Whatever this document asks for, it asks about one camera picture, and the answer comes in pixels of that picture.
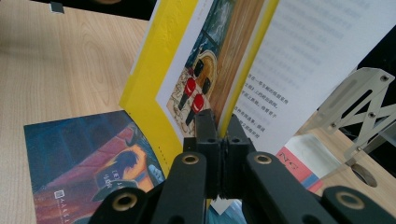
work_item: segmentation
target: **open book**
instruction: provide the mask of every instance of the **open book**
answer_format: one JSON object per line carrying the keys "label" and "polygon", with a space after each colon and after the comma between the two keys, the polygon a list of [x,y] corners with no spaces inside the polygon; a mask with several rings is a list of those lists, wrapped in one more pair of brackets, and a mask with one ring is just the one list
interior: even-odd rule
{"label": "open book", "polygon": [[159,1],[120,105],[165,175],[211,108],[232,113],[274,155],[395,25],[396,3],[306,0]]}

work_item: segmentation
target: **painting on book cover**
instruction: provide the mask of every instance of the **painting on book cover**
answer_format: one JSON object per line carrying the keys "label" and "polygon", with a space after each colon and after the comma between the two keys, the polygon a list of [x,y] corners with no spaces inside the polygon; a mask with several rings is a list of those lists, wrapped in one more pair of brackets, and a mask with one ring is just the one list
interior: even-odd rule
{"label": "painting on book cover", "polygon": [[37,224],[88,223],[112,191],[164,181],[124,111],[24,126]]}
{"label": "painting on book cover", "polygon": [[194,115],[204,109],[219,123],[263,2],[214,0],[166,105],[184,137],[195,135]]}

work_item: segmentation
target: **yellow book cover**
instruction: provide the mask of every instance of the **yellow book cover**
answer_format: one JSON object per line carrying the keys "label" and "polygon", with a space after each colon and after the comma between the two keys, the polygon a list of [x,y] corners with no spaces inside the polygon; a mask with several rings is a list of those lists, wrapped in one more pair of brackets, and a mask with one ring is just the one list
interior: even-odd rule
{"label": "yellow book cover", "polygon": [[167,176],[193,116],[214,111],[220,133],[278,0],[159,1],[120,106],[149,140]]}

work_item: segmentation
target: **white page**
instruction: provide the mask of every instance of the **white page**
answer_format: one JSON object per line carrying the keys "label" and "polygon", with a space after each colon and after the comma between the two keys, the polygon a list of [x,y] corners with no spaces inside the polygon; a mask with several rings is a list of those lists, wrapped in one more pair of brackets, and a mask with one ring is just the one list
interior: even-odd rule
{"label": "white page", "polygon": [[396,23],[396,1],[281,0],[235,115],[276,154]]}

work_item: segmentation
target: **wooden table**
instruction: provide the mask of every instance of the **wooden table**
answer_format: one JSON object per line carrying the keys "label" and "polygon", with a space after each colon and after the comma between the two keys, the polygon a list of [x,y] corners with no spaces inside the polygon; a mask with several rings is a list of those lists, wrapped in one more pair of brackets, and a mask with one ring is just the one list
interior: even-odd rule
{"label": "wooden table", "polygon": [[[0,223],[35,223],[23,125],[119,110],[147,21],[49,6],[0,2]],[[334,148],[350,144],[340,133]],[[395,179],[366,157],[366,186],[348,169],[324,179],[368,194],[396,216]]]}

